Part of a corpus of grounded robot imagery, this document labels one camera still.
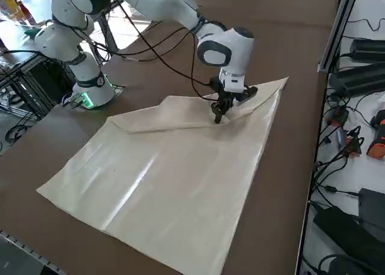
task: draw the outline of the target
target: table surface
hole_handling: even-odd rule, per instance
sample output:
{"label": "table surface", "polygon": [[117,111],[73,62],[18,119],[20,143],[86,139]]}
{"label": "table surface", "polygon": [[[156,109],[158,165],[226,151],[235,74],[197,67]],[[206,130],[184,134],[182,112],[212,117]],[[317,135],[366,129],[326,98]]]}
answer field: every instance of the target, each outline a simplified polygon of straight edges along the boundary
{"label": "table surface", "polygon": [[[223,274],[295,271],[326,83],[316,70],[336,1],[198,0],[208,19],[242,25],[255,34],[247,84],[290,76]],[[162,23],[146,37],[154,43],[176,27]],[[159,52],[177,41],[173,37]],[[143,48],[136,41],[129,51]],[[189,38],[165,60],[189,73],[192,51]],[[159,61],[135,63],[114,57],[103,71],[112,83],[126,85],[115,101],[103,111],[55,107],[0,158],[1,228],[69,274],[178,274],[81,223],[35,191],[65,165],[107,116],[157,105],[168,95],[195,95],[187,79]],[[208,81],[217,73],[216,68],[196,63],[197,79]]]}

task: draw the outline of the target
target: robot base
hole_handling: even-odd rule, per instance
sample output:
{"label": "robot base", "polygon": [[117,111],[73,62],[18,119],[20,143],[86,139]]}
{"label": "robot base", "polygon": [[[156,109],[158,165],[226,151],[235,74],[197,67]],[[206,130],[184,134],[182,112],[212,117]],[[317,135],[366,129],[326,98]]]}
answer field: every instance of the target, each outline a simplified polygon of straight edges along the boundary
{"label": "robot base", "polygon": [[80,95],[78,99],[82,103],[81,106],[88,110],[107,104],[115,96],[114,88],[106,77],[104,85],[101,87],[86,88],[75,84],[73,92]]}

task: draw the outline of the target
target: black power supply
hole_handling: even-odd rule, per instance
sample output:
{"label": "black power supply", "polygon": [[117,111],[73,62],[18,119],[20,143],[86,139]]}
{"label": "black power supply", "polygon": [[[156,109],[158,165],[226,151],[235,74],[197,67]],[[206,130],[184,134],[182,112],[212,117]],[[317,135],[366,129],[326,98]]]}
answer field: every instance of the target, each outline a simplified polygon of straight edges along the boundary
{"label": "black power supply", "polygon": [[355,263],[341,258],[336,258],[330,262],[328,275],[368,275],[366,270],[362,270]]}
{"label": "black power supply", "polygon": [[341,97],[354,97],[385,90],[385,62],[334,72],[329,84]]}
{"label": "black power supply", "polygon": [[385,40],[354,39],[349,57],[360,63],[385,61]]}
{"label": "black power supply", "polygon": [[348,214],[337,207],[318,208],[314,223],[347,255],[385,274],[385,243],[369,234]]}

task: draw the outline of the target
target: white robotic arm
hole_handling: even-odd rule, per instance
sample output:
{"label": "white robotic arm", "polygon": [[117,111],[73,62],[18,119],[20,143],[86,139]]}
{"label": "white robotic arm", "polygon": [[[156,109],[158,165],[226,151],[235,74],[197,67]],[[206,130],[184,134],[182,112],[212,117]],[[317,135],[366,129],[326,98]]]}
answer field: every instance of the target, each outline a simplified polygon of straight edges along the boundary
{"label": "white robotic arm", "polygon": [[[91,33],[92,22],[85,14],[96,14],[102,11],[109,6],[110,1],[52,0],[55,23],[42,30],[35,39],[40,46],[39,50],[45,55],[69,64],[77,80],[81,82],[76,86],[77,91],[88,94],[93,101],[93,107],[111,100],[111,92],[104,89],[109,84],[105,84],[105,78],[100,69],[95,68],[96,62],[91,59],[90,54],[76,50],[81,38],[77,37],[74,30],[78,35],[81,34],[80,36]],[[207,65],[221,68],[218,77],[211,79],[212,89],[219,94],[218,102],[212,106],[217,117],[219,116],[218,120],[232,107],[234,98],[243,100],[255,94],[256,89],[250,89],[244,85],[245,71],[253,49],[252,33],[244,28],[226,30],[220,23],[207,21],[190,6],[191,1],[189,4],[184,0],[124,1],[151,20],[179,22],[198,38],[198,58]],[[89,75],[82,77],[83,72],[89,72]]]}

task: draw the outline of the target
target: cream cloth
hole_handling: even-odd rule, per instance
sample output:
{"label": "cream cloth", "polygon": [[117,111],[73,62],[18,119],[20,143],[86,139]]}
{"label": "cream cloth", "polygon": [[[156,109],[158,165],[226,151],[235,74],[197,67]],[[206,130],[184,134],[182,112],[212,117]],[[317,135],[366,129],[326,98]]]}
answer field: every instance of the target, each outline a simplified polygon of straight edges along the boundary
{"label": "cream cloth", "polygon": [[220,125],[196,97],[109,117],[37,191],[185,275],[219,275],[286,80],[258,85]]}

